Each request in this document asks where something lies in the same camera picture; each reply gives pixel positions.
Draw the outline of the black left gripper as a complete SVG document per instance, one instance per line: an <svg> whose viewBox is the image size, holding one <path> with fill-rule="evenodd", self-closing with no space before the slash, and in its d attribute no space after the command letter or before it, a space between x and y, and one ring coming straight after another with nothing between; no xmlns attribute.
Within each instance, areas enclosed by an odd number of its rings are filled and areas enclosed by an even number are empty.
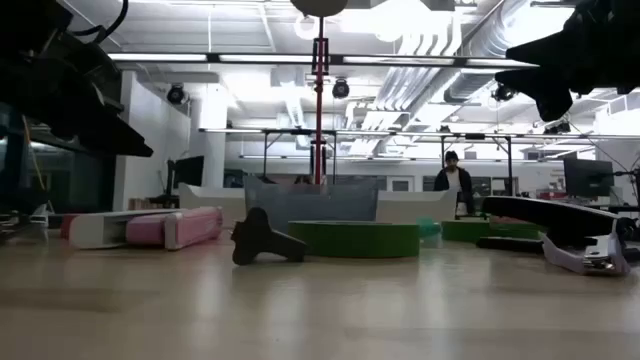
<svg viewBox="0 0 640 360"><path fill-rule="evenodd" d="M71 13L53 0L1 3L1 102L46 124L55 137L76 140L88 150L151 157L153 149L145 138L117 117L77 122L65 117L53 75L62 66L43 54L71 20ZM59 37L54 42L54 53L97 89L110 112L124 111L120 102L122 72L99 44Z"/></svg>

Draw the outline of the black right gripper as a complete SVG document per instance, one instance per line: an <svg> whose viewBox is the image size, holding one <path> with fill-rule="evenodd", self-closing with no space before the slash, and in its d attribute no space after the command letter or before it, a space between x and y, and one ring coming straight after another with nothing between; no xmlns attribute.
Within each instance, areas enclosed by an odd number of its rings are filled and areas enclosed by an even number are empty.
<svg viewBox="0 0 640 360"><path fill-rule="evenodd" d="M535 65L585 64L595 87L629 94L639 87L639 0L586 0L575 9L579 31L562 30L511 47L505 57ZM542 68L495 74L501 85L533 99L544 122L560 119L573 105L568 85Z"/></svg>

